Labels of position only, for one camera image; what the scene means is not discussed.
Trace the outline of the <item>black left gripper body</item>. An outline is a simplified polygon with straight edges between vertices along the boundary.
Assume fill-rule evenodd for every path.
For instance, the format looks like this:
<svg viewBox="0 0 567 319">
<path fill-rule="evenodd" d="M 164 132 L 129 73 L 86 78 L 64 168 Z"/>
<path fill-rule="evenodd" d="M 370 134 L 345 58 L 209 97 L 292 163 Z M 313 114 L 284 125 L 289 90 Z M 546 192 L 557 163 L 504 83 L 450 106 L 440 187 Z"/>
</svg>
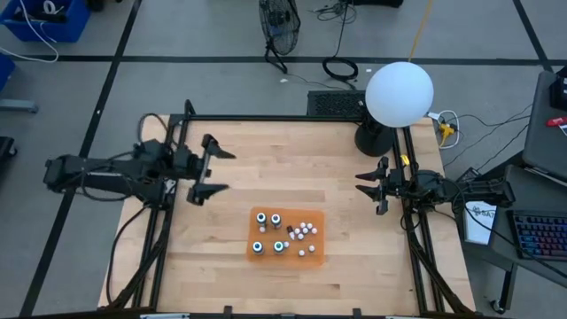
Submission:
<svg viewBox="0 0 567 319">
<path fill-rule="evenodd" d="M 208 177 L 208 155 L 199 157 L 188 147 L 180 147 L 173 155 L 172 171 L 176 178 L 202 183 Z"/>
</svg>

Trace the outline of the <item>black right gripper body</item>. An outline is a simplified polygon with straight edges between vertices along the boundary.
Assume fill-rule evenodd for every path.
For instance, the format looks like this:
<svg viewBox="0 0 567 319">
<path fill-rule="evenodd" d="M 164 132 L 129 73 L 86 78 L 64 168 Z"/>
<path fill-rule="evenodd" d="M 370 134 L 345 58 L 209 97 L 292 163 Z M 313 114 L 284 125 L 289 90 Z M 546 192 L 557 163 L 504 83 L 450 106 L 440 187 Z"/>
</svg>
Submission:
<svg viewBox="0 0 567 319">
<path fill-rule="evenodd" d="M 382 157 L 381 160 L 378 161 L 377 168 L 385 168 L 386 177 L 384 179 L 379 180 L 379 185 L 382 187 L 382 190 L 387 196 L 394 196 L 398 197 L 400 195 L 400 189 L 403 186 L 403 177 L 402 169 L 395 168 L 393 170 L 389 170 L 389 159 L 387 157 Z M 378 200 L 377 206 L 377 215 L 384 215 L 388 211 L 388 200 Z"/>
</svg>

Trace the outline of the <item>white globe lamp black base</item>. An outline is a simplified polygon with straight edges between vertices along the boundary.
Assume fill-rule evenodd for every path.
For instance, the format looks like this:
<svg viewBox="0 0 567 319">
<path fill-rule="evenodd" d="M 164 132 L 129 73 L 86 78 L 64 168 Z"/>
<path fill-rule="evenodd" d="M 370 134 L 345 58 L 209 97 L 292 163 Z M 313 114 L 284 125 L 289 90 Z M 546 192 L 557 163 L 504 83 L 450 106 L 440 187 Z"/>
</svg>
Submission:
<svg viewBox="0 0 567 319">
<path fill-rule="evenodd" d="M 394 143 L 395 130 L 420 121 L 434 99 L 429 74 L 412 62 L 394 62 L 370 78 L 363 100 L 363 117 L 354 142 L 363 154 L 380 157 Z"/>
</svg>

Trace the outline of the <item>white paper sheet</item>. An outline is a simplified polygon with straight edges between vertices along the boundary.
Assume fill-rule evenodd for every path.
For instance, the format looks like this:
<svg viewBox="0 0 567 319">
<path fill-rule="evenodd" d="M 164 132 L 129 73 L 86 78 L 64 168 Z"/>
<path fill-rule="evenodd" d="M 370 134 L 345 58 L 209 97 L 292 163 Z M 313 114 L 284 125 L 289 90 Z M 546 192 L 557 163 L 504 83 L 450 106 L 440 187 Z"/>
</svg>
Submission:
<svg viewBox="0 0 567 319">
<path fill-rule="evenodd" d="M 469 201 L 463 211 L 466 242 L 488 245 L 497 207 L 484 201 Z"/>
</svg>

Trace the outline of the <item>orange translucent plastic bin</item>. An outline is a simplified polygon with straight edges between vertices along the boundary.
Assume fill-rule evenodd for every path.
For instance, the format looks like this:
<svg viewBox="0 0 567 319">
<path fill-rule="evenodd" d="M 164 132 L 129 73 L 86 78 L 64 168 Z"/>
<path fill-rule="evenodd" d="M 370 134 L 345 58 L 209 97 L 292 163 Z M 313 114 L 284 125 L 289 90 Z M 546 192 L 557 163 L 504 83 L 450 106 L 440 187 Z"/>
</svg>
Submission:
<svg viewBox="0 0 567 319">
<path fill-rule="evenodd" d="M 264 213 L 267 216 L 266 232 L 260 233 L 260 225 L 256 222 L 256 214 Z M 271 215 L 279 214 L 282 227 L 275 229 L 271 224 Z M 307 234 L 302 232 L 300 224 L 304 222 L 313 224 L 317 233 L 313 234 L 310 229 Z M 303 240 L 298 240 L 298 234 L 291 240 L 286 228 L 292 226 L 299 228 Z M 252 252 L 252 244 L 259 241 L 264 246 L 264 253 L 256 255 Z M 275 254 L 273 245 L 276 241 L 289 242 L 290 246 L 283 253 Z M 315 246 L 314 252 L 309 252 L 308 247 Z M 305 251 L 305 256 L 299 256 L 299 250 Z M 250 212 L 249 234 L 246 247 L 248 261 L 259 266 L 270 266 L 279 268 L 319 268 L 325 262 L 325 213 L 321 210 L 294 209 L 256 206 Z"/>
</svg>

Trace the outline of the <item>black floor fan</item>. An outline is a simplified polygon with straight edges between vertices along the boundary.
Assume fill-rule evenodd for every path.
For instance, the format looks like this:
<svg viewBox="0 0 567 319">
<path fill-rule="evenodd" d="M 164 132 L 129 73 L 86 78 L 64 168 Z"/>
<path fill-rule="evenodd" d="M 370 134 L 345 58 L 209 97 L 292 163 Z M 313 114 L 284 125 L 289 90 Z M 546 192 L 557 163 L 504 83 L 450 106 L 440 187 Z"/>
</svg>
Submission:
<svg viewBox="0 0 567 319">
<path fill-rule="evenodd" d="M 259 0 L 259 15 L 265 38 L 264 59 L 283 74 L 287 74 L 288 68 L 282 56 L 295 49 L 301 26 L 296 1 Z"/>
</svg>

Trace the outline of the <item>dark grey desk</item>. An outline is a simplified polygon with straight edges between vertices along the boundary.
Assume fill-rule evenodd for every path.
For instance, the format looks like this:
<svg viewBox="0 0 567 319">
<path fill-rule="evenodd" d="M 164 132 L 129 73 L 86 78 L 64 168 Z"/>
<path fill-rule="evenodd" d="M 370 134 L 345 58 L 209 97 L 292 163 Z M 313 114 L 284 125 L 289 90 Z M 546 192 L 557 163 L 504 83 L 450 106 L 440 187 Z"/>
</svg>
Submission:
<svg viewBox="0 0 567 319">
<path fill-rule="evenodd" d="M 510 209 L 567 213 L 567 186 L 515 166 L 506 167 L 504 177 L 516 199 Z M 516 249 L 496 234 L 491 235 L 489 246 L 489 252 L 502 260 L 504 268 L 517 264 L 567 288 L 567 262 L 546 261 L 548 265 L 563 272 L 563 277 L 537 261 L 519 259 Z"/>
</svg>

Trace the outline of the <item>backlit keyboard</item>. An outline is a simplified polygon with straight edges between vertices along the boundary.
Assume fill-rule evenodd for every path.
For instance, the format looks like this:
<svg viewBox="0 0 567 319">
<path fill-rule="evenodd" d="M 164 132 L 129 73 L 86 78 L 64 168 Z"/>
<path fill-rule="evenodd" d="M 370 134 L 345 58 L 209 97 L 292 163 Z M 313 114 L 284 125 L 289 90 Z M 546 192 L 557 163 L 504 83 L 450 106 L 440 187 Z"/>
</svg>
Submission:
<svg viewBox="0 0 567 319">
<path fill-rule="evenodd" d="M 507 210 L 506 215 L 519 258 L 567 262 L 567 213 Z"/>
</svg>

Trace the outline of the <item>black case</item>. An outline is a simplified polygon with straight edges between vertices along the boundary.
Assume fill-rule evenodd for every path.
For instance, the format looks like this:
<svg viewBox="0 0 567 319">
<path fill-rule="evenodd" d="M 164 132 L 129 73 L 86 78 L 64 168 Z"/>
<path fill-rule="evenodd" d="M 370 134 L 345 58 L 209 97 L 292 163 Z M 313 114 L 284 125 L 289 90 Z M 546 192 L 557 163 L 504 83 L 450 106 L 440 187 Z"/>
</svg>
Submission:
<svg viewBox="0 0 567 319">
<path fill-rule="evenodd" d="M 399 8 L 404 0 L 352 0 L 354 5 L 381 5 L 392 8 Z"/>
</svg>

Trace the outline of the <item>grey metal bar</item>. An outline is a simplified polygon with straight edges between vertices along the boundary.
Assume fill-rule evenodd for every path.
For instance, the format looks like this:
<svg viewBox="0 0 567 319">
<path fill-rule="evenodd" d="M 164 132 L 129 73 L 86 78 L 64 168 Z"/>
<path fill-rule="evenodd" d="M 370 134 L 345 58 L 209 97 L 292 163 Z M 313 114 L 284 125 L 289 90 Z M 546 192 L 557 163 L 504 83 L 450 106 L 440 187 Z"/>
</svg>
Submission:
<svg viewBox="0 0 567 319">
<path fill-rule="evenodd" d="M 0 111 L 37 113 L 39 107 L 30 100 L 0 99 Z"/>
</svg>

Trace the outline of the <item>blue plastic bin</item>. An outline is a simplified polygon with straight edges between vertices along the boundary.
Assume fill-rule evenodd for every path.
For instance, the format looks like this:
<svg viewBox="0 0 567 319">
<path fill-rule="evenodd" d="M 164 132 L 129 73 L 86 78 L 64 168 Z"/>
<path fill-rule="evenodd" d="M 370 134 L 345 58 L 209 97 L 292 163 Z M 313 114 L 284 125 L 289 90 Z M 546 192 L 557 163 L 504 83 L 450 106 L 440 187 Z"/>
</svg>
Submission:
<svg viewBox="0 0 567 319">
<path fill-rule="evenodd" d="M 0 24 L 22 42 L 76 43 L 89 16 L 85 0 L 9 0 Z"/>
</svg>

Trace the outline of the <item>black device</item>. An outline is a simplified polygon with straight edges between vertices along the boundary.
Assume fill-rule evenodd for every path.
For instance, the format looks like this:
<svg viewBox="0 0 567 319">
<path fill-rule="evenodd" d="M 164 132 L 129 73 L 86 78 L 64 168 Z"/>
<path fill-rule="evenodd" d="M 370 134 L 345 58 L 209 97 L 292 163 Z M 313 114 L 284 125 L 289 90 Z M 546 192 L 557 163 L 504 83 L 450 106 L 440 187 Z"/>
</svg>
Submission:
<svg viewBox="0 0 567 319">
<path fill-rule="evenodd" d="M 567 66 L 555 74 L 555 80 L 549 87 L 550 105 L 567 112 Z"/>
</svg>

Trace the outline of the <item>blue container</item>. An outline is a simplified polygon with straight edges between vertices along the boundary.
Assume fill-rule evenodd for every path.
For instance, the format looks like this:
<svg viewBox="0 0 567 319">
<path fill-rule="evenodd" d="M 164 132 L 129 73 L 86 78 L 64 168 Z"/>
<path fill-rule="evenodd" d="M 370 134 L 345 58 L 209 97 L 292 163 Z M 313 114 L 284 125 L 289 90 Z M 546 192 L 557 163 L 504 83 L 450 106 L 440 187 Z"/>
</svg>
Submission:
<svg viewBox="0 0 567 319">
<path fill-rule="evenodd" d="M 14 62 L 4 54 L 0 53 L 0 92 L 12 76 L 14 69 Z"/>
</svg>

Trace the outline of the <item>black aluminium table frame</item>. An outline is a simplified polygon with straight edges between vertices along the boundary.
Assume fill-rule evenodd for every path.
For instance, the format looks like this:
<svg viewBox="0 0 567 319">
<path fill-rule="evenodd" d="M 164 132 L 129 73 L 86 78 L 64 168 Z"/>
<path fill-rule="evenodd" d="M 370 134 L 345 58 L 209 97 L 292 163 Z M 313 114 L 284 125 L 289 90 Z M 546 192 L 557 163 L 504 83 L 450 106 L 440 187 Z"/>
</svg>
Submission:
<svg viewBox="0 0 567 319">
<path fill-rule="evenodd" d="M 354 145 L 355 121 L 306 115 L 198 115 L 187 144 L 209 133 L 233 153 L 212 163 L 213 179 L 227 190 L 203 206 L 186 199 L 181 181 L 170 213 L 153 214 L 128 199 L 113 274 L 101 303 L 116 300 L 136 272 L 147 238 L 169 222 L 166 251 L 151 265 L 133 303 L 163 312 L 235 314 L 416 315 L 448 310 L 424 267 L 411 257 L 400 227 L 401 203 L 387 214 L 358 190 L 357 175 L 376 166 Z M 258 206 L 320 210 L 325 240 L 321 265 L 289 252 L 277 263 L 249 261 L 251 211 Z"/>
</svg>

